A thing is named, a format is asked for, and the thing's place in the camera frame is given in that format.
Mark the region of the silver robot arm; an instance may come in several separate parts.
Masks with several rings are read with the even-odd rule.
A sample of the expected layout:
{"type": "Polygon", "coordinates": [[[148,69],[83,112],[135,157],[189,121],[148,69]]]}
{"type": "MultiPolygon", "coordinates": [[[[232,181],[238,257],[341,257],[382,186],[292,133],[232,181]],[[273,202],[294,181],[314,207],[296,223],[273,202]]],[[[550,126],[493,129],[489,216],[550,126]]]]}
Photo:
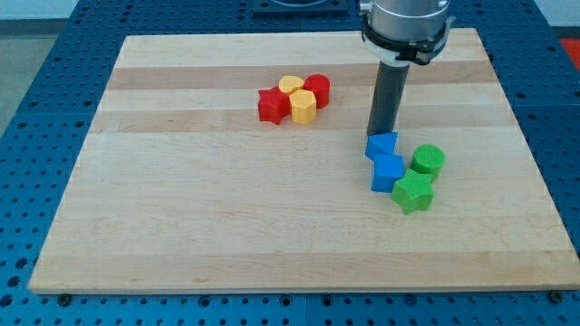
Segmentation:
{"type": "Polygon", "coordinates": [[[427,65],[444,49],[454,17],[450,0],[364,0],[362,40],[391,67],[427,65]]]}

